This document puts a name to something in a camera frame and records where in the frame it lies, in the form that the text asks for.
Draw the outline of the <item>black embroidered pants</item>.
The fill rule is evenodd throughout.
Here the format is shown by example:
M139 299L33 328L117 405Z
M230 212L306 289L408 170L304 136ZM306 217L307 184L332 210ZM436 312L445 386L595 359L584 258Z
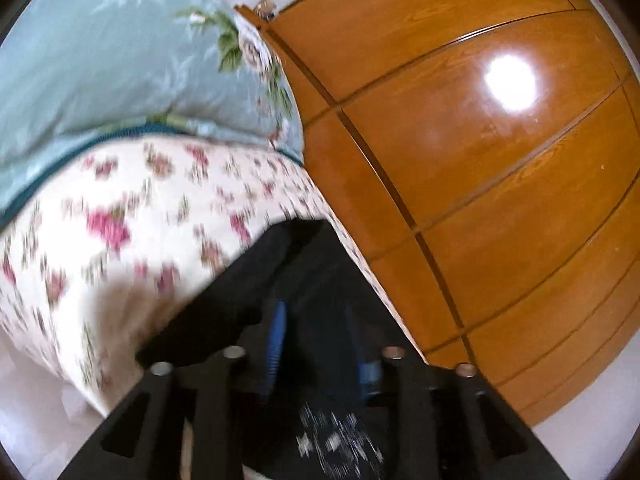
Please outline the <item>black embroidered pants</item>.
M421 357L326 220L266 229L142 347L138 362L204 362L279 301L286 331L274 395L282 440L270 462L243 464L270 479L358 479L344 468L344 417L359 404L347 310L373 326L384 346Z

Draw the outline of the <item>floral white bedspread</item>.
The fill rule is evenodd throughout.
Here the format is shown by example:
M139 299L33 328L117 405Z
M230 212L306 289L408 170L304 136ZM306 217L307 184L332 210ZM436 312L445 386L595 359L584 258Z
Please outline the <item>floral white bedspread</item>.
M308 172L264 148L120 138L56 170L1 233L1 326L101 414L134 356L280 221L324 219L370 266Z

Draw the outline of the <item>wooden wardrobe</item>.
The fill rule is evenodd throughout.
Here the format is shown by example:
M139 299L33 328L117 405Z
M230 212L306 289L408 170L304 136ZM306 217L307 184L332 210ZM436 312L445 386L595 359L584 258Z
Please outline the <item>wooden wardrobe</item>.
M305 162L427 359L530 424L639 327L639 83L589 0L300 0L245 10Z

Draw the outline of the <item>light blue floral pillow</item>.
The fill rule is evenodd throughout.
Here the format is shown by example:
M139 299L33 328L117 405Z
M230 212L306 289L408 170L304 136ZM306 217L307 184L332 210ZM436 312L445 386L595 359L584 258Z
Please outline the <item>light blue floral pillow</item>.
M1 0L1 219L66 162L151 132L304 157L280 58L224 0Z

